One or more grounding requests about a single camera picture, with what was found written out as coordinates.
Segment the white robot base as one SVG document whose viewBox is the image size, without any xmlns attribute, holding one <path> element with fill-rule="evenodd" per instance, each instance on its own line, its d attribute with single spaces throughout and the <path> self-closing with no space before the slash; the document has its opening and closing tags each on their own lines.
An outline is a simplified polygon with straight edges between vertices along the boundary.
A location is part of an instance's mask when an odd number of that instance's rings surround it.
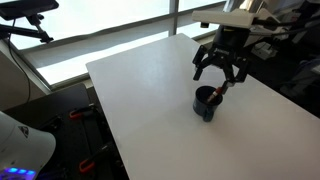
<svg viewBox="0 0 320 180">
<path fill-rule="evenodd" d="M 0 112 L 0 180 L 35 180 L 55 148 L 51 133 Z"/>
</svg>

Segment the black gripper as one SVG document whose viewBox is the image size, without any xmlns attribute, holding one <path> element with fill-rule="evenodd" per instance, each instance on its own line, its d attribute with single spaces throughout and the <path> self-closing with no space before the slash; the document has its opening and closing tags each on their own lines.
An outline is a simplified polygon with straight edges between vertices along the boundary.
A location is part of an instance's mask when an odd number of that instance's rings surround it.
<svg viewBox="0 0 320 180">
<path fill-rule="evenodd" d="M 201 45 L 197 50 L 192 60 L 195 65 L 193 79 L 198 81 L 204 68 L 215 65 L 223 70 L 225 76 L 222 94 L 225 94 L 228 88 L 233 87 L 236 83 L 243 83 L 248 75 L 250 61 L 239 57 L 248 36 L 248 29 L 220 25 L 211 48 L 207 51 L 207 48 Z M 237 74 L 234 74 L 234 64 L 239 65 Z"/>
</svg>

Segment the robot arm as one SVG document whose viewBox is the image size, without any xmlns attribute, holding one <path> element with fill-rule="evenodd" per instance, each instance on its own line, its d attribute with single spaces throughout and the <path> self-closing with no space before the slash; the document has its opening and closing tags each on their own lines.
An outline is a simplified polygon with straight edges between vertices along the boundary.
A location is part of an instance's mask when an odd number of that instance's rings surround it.
<svg viewBox="0 0 320 180">
<path fill-rule="evenodd" d="M 230 3 L 226 11 L 194 11 L 192 19 L 207 27 L 218 24 L 219 28 L 210 49 L 200 46 L 192 63 L 196 72 L 193 79 L 198 81 L 203 70 L 209 65 L 223 70 L 225 81 L 220 94 L 229 87 L 243 83 L 248 75 L 250 62 L 241 55 L 248 38 L 287 36 L 304 32 L 319 25 L 320 16 L 313 16 L 292 22 L 280 22 L 269 10 L 259 7 L 255 12 L 234 8 Z"/>
</svg>

